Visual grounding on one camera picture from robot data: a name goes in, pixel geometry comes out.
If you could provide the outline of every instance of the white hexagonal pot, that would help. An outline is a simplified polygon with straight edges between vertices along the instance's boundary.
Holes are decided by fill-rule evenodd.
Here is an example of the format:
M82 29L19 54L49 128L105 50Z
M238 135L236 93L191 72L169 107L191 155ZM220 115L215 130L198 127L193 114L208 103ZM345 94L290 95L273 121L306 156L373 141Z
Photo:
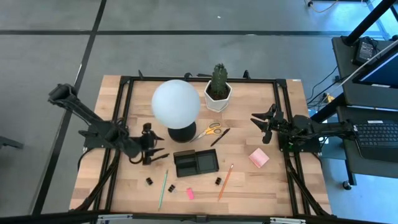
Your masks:
M226 86L229 88L228 97L223 100L213 100L206 92L207 88L210 86L210 83L211 81L207 83L207 86L205 88L206 106L209 110L219 113L228 106L228 102L232 94L232 87L228 83L226 83Z

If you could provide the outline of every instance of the black lamp base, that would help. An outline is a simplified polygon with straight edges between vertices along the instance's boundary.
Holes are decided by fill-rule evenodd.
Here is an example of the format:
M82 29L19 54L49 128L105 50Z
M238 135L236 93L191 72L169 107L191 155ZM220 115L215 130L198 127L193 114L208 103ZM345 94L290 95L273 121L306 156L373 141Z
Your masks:
M169 128L170 137L179 143L185 143L191 141L197 132L197 124L193 122L189 126L182 129L171 129Z

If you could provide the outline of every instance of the wooden table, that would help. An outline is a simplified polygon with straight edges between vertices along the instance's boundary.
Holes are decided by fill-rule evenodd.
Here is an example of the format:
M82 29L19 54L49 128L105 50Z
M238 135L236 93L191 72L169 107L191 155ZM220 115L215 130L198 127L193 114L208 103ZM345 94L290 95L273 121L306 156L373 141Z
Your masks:
M111 119L120 76L105 75L99 90L95 113L103 119ZM203 131L212 121L220 121L223 128L231 128L216 145L210 144L217 136L205 136L193 143L180 144L170 139L167 128L161 125L152 114L151 99L155 89L162 82L134 82L127 125L131 136L140 136L142 125L152 123L152 129L164 141L157 147L164 147L164 153L170 153L165 159L155 161L151 166L133 165L126 155L122 154L112 201L112 212L127 213L177 213L177 214L211 214L211 215L278 215L290 216L290 205L287 175L284 158L279 151L277 135L274 134L270 144L261 142L262 133L250 121L251 113L266 112L275 102L273 87L264 83L230 83L233 87L232 99L222 113L215 113L206 108L203 90L205 82L190 82L198 91L201 110L196 120L197 133ZM300 80L287 80L290 103L293 115L308 116L302 83ZM282 89L279 89L282 110L285 110ZM172 154L174 152L194 149L196 151L215 148L220 171L210 174L177 178ZM260 169L248 156L261 148L270 160ZM94 149L81 162L73 191L70 208L79 206L93 190L100 175L104 149ZM318 203L328 212L330 206L319 161L309 153L301 153L305 183ZM225 188L223 198L217 202L221 185L215 185L217 177L225 180L231 164L234 169ZM163 205L157 207L162 188L164 173L169 170ZM153 180L152 185L146 178ZM168 187L174 184L175 190L170 193ZM195 194L189 200L186 189L191 187ZM300 191L296 186L299 211L303 213ZM104 207L106 186L101 198L100 208Z

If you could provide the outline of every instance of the sticky note pad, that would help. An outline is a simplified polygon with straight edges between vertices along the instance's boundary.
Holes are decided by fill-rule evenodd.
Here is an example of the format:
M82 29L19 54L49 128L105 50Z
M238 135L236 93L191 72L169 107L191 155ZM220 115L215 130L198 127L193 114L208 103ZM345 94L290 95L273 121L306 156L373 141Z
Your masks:
M188 188L188 189L187 189L187 195L188 195L188 198L189 198L190 200L193 199L193 191L192 191L192 188Z
M269 157L260 148L257 148L249 158L258 168L262 167L269 160Z

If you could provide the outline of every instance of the black pen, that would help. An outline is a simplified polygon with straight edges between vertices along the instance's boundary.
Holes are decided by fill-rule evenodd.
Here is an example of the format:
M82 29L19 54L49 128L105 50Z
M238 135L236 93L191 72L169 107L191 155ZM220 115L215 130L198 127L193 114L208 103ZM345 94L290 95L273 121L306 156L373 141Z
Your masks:
M216 144L218 142L218 140L220 140L226 133L228 133L229 130L230 130L230 128L225 130L224 133L220 137L218 137L213 143L211 143L210 146L214 146L214 144Z

